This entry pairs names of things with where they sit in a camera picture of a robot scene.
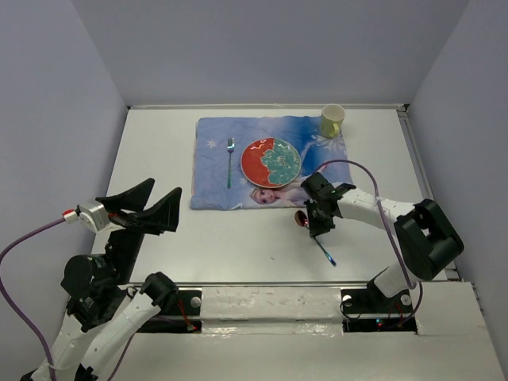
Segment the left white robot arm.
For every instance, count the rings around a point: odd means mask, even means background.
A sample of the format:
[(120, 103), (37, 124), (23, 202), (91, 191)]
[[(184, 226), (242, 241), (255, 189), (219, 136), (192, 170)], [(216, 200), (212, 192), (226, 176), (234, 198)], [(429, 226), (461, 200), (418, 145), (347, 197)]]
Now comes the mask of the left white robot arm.
[(176, 231), (182, 190), (171, 190), (147, 207), (155, 184), (148, 178), (120, 194), (96, 198), (63, 216), (80, 221), (94, 233), (109, 232), (103, 254), (73, 256), (61, 287), (69, 300), (60, 332), (49, 350), (50, 360), (24, 380), (96, 380), (113, 355), (148, 320), (171, 311), (178, 287), (164, 273), (149, 275), (128, 298), (129, 283), (147, 234)]

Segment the pale yellow mug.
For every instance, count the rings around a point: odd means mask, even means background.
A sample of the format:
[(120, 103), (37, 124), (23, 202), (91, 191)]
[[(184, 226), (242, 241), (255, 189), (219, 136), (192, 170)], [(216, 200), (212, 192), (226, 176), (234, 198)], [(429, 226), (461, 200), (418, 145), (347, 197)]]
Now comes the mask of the pale yellow mug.
[(325, 105), (321, 110), (320, 132), (323, 137), (333, 139), (341, 133), (345, 110), (338, 104)]

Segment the red and teal plate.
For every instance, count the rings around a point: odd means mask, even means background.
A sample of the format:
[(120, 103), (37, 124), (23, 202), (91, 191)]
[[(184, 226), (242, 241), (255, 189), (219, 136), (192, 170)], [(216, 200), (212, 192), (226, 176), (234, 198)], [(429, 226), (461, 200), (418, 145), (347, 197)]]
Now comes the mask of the red and teal plate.
[(302, 170), (302, 159), (296, 148), (274, 137), (252, 142), (242, 152), (240, 164), (250, 183), (267, 189), (288, 185)]

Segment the blue Frozen placemat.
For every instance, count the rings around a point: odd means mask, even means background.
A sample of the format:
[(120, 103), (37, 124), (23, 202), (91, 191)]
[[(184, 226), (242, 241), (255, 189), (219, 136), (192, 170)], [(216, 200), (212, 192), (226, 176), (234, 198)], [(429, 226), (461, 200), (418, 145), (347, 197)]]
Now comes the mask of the blue Frozen placemat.
[(311, 116), (204, 117), (196, 125), (193, 210), (301, 207), (302, 182), (319, 171), (351, 183), (344, 138)]

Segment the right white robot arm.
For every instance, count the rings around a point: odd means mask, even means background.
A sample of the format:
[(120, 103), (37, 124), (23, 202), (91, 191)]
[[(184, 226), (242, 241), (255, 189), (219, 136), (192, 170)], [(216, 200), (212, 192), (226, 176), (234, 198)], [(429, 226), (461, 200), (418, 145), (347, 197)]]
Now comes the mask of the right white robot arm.
[(421, 281), (433, 280), (463, 251), (464, 243), (441, 207), (431, 199), (396, 202), (342, 183), (333, 185), (320, 173), (303, 181), (306, 222), (312, 238), (335, 228), (335, 217), (383, 229), (396, 249), (396, 262), (367, 285), (359, 302), (383, 311), (394, 297)]

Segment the iridescent fork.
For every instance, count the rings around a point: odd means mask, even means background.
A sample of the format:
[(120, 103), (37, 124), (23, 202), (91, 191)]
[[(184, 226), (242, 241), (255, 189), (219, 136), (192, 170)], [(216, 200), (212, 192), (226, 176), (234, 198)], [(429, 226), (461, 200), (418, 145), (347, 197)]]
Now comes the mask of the iridescent fork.
[(235, 150), (235, 140), (233, 137), (230, 137), (227, 141), (227, 152), (229, 154), (228, 171), (227, 171), (227, 188), (228, 189), (230, 189), (232, 186), (232, 159), (233, 159), (234, 150)]

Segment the iridescent spoon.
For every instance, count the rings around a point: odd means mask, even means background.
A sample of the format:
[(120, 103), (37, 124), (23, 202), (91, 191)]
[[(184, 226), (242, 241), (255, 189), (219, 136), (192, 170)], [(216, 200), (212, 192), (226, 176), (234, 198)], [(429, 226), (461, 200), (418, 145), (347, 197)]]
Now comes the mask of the iridescent spoon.
[[(308, 218), (306, 216), (306, 214), (301, 211), (301, 210), (298, 210), (294, 213), (294, 219), (295, 219), (295, 222), (307, 229), (308, 231), (310, 231), (310, 226), (309, 226), (309, 221), (308, 221)], [(337, 262), (335, 261), (335, 259), (329, 254), (329, 252), (324, 248), (324, 246), (318, 241), (318, 239), (316, 237), (312, 237), (312, 239), (315, 241), (315, 243), (318, 245), (318, 247), (321, 249), (321, 251), (324, 253), (325, 257), (327, 258), (327, 260), (330, 262), (330, 264), (334, 267), (336, 267), (337, 265)]]

